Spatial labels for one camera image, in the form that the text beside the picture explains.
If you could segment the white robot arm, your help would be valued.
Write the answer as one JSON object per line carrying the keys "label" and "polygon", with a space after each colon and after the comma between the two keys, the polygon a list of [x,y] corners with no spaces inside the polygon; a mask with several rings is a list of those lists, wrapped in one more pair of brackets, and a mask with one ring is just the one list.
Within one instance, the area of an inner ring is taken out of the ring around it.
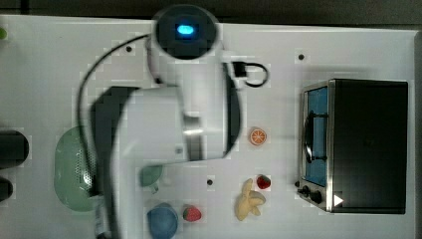
{"label": "white robot arm", "polygon": [[108,88],[90,108],[105,239],[140,237],[142,169],[222,159],[241,130],[241,109],[217,19],[193,5],[158,12],[145,44],[155,85]]}

